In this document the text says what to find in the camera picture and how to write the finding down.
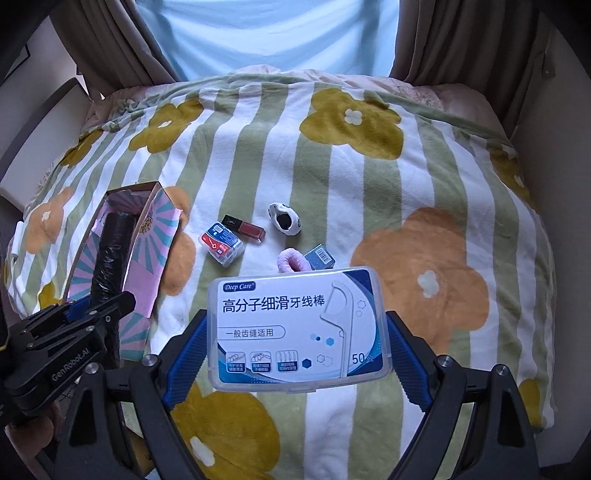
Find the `pink box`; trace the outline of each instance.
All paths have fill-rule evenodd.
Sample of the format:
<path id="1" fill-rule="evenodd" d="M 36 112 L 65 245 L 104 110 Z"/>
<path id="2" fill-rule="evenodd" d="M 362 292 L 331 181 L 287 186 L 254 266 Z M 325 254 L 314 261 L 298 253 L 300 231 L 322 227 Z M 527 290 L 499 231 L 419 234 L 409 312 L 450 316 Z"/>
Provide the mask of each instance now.
<path id="1" fill-rule="evenodd" d="M 111 212 L 139 215 L 123 286 L 123 290 L 134 294 L 135 310 L 119 321 L 121 358 L 139 361 L 144 354 L 150 316 L 181 210 L 175 208 L 158 182 L 107 192 L 74 261 L 65 300 L 79 300 L 90 294 L 100 236 L 106 215 Z"/>

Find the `black rolled item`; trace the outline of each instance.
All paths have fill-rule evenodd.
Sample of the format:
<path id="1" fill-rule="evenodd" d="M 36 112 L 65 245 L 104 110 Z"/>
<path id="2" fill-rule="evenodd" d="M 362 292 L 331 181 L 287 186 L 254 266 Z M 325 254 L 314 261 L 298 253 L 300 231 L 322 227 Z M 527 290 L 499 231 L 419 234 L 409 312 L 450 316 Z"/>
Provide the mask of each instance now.
<path id="1" fill-rule="evenodd" d="M 107 214 L 92 284 L 90 285 L 90 309 L 121 293 L 125 266 L 131 247 L 131 236 L 138 222 L 137 215 L 123 212 Z M 119 367 L 119 325 L 118 322 L 106 324 L 106 356 L 103 366 L 106 369 Z"/>

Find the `bed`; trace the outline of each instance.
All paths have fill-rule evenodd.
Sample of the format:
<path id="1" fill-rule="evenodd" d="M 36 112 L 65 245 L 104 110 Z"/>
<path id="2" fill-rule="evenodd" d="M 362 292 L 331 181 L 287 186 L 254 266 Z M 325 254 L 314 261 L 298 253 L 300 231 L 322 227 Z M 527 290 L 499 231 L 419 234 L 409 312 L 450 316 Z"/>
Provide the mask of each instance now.
<path id="1" fill-rule="evenodd" d="M 46 176 L 5 263 L 22 316 L 62 297 L 103 194 L 158 180 L 181 229 L 144 353 L 206 307 L 213 279 L 273 273 L 284 248 L 324 243 L 335 268 L 376 269 L 386 308 L 436 353 L 473 368 L 507 364 L 534 429 L 554 421 L 550 244 L 500 122 L 465 86 L 253 66 L 122 90 L 91 106 L 79 143 Z M 300 235 L 272 228 L 272 202 L 298 212 Z M 226 214 L 267 238 L 223 269 L 196 238 Z M 422 415 L 394 374 L 254 395 L 214 391 L 206 370 L 172 415 L 214 480 L 386 478 Z M 453 470 L 469 416 L 467 406 L 439 478 Z M 128 408 L 126 417 L 141 434 Z"/>

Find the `orange flower pattern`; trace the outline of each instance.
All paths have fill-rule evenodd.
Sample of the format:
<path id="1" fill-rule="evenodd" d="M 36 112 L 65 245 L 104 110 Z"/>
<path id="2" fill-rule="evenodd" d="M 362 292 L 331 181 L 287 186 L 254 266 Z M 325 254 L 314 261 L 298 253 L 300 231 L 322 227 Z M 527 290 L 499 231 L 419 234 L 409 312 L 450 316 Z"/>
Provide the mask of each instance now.
<path id="1" fill-rule="evenodd" d="M 27 252 L 37 254 L 44 245 L 56 243 L 64 219 L 64 205 L 72 198 L 70 187 L 63 189 L 48 202 L 36 207 L 27 222 L 25 245 Z"/>
<path id="2" fill-rule="evenodd" d="M 466 240 L 444 210 L 420 208 L 400 230 L 368 235 L 351 265 L 378 272 L 386 309 L 437 354 L 448 351 L 453 329 L 477 330 L 488 316 L 486 283 L 466 264 Z"/>
<path id="3" fill-rule="evenodd" d="M 168 259 L 160 280 L 160 292 L 175 296 L 181 293 L 189 281 L 195 256 L 197 254 L 195 242 L 183 229 L 189 221 L 189 196 L 181 187 L 166 187 L 164 189 L 174 206 L 183 212 L 180 216 L 179 228 L 168 251 Z"/>

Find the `blue gripper pad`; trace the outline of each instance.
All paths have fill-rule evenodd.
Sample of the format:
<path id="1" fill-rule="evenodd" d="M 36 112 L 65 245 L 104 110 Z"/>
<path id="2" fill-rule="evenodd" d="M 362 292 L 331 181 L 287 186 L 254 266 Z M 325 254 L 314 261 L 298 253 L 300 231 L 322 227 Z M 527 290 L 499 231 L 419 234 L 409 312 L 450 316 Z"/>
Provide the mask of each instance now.
<path id="1" fill-rule="evenodd" d="M 173 366 L 168 370 L 167 389 L 162 402 L 169 410 L 177 403 L 185 401 L 206 356 L 207 316 L 191 334 Z"/>
<path id="2" fill-rule="evenodd" d="M 396 324 L 389 316 L 387 318 L 394 371 L 410 403 L 418 405 L 425 412 L 433 403 L 427 372 Z"/>
<path id="3" fill-rule="evenodd" d="M 66 321 L 76 322 L 80 320 L 86 314 L 89 307 L 90 295 L 87 295 L 86 297 L 82 297 L 80 300 L 77 300 L 68 308 L 68 312 L 66 313 Z"/>

